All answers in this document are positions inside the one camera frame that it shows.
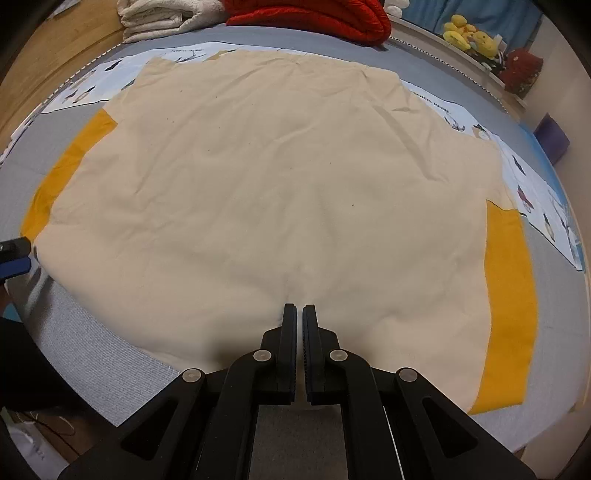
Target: screw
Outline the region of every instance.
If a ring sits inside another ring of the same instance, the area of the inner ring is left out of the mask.
[[[405,382],[414,382],[418,375],[412,368],[403,368],[398,376]]]
[[[266,362],[273,356],[269,350],[257,350],[252,354],[257,362]]]
[[[330,353],[330,357],[335,362],[342,362],[343,360],[347,360],[348,355],[344,350],[333,350]]]
[[[201,371],[196,368],[189,368],[183,372],[183,380],[187,383],[194,383],[201,378]]]

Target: plush toy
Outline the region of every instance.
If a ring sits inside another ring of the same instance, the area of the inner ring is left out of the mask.
[[[456,14],[456,15],[452,15],[452,23],[457,28],[462,28],[468,24],[468,20],[466,20],[466,18],[464,18],[463,16]]]
[[[474,25],[470,25],[468,20],[462,15],[452,15],[452,21],[443,24],[443,38],[454,47],[459,48],[462,51],[470,50],[470,42],[472,41],[472,34],[477,32],[478,29]],[[456,35],[445,35],[447,32],[457,32],[462,36],[462,40],[459,40]]]
[[[472,47],[478,53],[490,60],[494,60],[498,53],[498,49],[493,39],[482,30],[472,34]]]
[[[473,34],[473,32],[465,31],[462,34],[462,37],[463,37],[464,40],[466,40],[468,43],[470,43],[472,41],[472,34]]]
[[[444,32],[458,32],[460,35],[463,33],[461,28],[458,28],[454,23],[447,22],[443,24]]]
[[[450,30],[443,32],[443,40],[462,51],[470,50],[470,44],[459,32]]]
[[[385,0],[384,10],[388,15],[402,18],[402,9],[410,5],[410,0]]]

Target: beige cloth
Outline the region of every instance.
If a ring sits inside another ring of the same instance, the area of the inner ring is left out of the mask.
[[[185,33],[227,19],[220,0],[117,0],[117,13],[127,27],[124,43]]]
[[[214,371],[285,302],[314,303],[343,348],[470,408],[491,329],[486,200],[513,207],[492,142],[393,72],[278,52],[154,59],[105,109],[118,126],[35,245],[107,327]]]

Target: yellow stuffed toy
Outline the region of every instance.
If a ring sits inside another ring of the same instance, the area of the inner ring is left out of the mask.
[[[452,21],[443,24],[443,39],[462,51],[470,50],[472,34],[478,31],[474,25],[470,25],[468,20],[462,15],[452,15]],[[450,35],[448,32],[457,32],[462,37],[460,40],[457,35]]]
[[[472,34],[472,41],[476,44],[475,50],[484,55],[487,59],[494,60],[498,49],[492,38],[490,38],[485,32],[478,31]]]
[[[453,45],[456,48],[459,48],[462,51],[470,50],[470,44],[468,41],[457,31],[446,31],[443,32],[443,40],[447,43]]]

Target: yellow cloth strip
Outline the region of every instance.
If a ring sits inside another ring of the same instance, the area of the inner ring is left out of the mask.
[[[53,203],[74,175],[86,152],[101,138],[112,132],[116,126],[117,122],[105,110],[101,109],[76,135],[74,141],[37,189],[29,211],[22,222],[21,236],[26,236],[31,243],[34,242],[37,235],[49,223]]]
[[[534,276],[519,212],[486,204],[484,263],[491,337],[471,414],[523,403],[538,323]]]

